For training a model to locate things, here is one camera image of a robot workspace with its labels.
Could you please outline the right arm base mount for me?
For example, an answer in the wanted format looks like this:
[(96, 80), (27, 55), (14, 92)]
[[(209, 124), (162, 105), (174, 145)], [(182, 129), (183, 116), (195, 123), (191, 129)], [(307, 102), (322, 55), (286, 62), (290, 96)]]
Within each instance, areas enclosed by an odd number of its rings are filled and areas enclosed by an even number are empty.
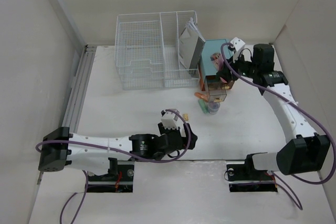
[(231, 193), (273, 192), (277, 193), (275, 177), (266, 170), (256, 170), (252, 154), (245, 159), (226, 162), (224, 178)]

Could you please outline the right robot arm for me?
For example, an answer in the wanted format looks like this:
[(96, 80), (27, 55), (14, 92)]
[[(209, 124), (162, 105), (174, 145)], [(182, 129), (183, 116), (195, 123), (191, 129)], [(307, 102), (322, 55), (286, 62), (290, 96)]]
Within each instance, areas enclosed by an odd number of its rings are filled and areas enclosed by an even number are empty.
[(274, 171), (297, 177), (319, 171), (329, 149), (335, 147), (330, 133), (318, 123), (324, 131), (319, 134), (307, 121), (312, 116), (295, 102), (284, 73), (274, 69), (275, 50), (271, 45), (254, 45), (249, 61), (244, 59), (243, 50), (244, 46), (232, 41), (223, 43), (219, 54), (222, 66), (216, 76), (225, 82), (240, 79), (256, 87), (272, 108), (286, 141), (275, 153), (247, 155), (244, 175), (254, 179), (262, 171)]

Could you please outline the pink pencil tube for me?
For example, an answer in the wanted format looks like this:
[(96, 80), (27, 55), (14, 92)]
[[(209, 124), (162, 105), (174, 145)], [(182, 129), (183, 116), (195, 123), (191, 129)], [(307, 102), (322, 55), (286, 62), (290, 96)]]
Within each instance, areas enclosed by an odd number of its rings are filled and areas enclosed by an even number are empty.
[(217, 72), (222, 70), (224, 66), (224, 59), (223, 56), (220, 52), (216, 52), (210, 56), (210, 60), (212, 64), (214, 65), (215, 69)]

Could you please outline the clear smoky drawer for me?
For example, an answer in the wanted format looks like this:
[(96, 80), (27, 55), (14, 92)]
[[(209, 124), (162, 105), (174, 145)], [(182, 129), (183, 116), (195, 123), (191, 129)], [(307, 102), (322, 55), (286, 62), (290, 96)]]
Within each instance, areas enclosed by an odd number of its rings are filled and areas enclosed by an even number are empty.
[(225, 88), (210, 89), (206, 91), (208, 102), (219, 103), (224, 102), (227, 97)]

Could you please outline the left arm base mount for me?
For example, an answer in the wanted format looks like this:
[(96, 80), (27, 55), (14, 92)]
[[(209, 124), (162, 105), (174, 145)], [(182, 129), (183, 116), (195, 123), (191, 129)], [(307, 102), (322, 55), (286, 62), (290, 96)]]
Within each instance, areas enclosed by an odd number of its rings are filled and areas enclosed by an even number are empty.
[(113, 161), (103, 175), (88, 175), (88, 193), (132, 193), (134, 161)]

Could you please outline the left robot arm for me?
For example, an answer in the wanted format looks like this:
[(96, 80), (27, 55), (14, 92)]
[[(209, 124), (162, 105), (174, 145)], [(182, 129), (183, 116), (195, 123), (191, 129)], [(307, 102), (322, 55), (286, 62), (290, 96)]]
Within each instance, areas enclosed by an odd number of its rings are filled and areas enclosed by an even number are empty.
[(71, 133), (69, 127), (60, 127), (36, 145), (40, 153), (38, 170), (57, 172), (69, 166), (112, 180), (117, 176), (118, 162), (173, 162), (195, 148), (198, 137), (189, 123), (175, 129), (159, 123), (158, 128), (159, 135), (104, 138), (87, 137)]

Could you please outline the clear jar of paper clips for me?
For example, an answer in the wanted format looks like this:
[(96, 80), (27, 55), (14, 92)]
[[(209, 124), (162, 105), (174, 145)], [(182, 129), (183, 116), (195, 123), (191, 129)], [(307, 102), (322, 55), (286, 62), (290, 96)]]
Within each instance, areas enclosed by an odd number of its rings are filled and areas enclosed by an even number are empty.
[(218, 112), (221, 104), (219, 102), (209, 102), (207, 104), (207, 111), (209, 114), (214, 115)]

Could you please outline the gray white booklet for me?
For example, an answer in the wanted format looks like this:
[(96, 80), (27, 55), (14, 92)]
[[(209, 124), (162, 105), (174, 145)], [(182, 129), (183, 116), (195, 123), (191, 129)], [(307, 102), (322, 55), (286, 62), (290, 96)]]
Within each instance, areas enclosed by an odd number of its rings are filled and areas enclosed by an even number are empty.
[(180, 63), (186, 69), (196, 69), (206, 40), (192, 17), (186, 22), (178, 42)]

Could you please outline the teal drawer box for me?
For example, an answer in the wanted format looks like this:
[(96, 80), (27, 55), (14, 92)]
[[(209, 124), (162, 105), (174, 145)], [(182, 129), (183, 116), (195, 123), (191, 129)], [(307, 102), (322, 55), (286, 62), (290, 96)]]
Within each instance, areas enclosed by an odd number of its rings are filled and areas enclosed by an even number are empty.
[(220, 52), (222, 44), (230, 42), (229, 39), (211, 39), (205, 42), (198, 64), (200, 81), (199, 87), (206, 91), (205, 83), (216, 80), (216, 74), (223, 66), (223, 57)]

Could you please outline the orange highlighter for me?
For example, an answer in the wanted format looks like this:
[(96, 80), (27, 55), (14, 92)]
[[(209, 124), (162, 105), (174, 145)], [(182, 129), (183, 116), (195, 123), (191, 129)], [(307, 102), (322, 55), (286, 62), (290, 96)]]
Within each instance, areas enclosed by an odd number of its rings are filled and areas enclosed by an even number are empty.
[(194, 95), (199, 98), (199, 99), (203, 99), (204, 101), (208, 101), (208, 98), (206, 95), (199, 93), (199, 92), (195, 92)]

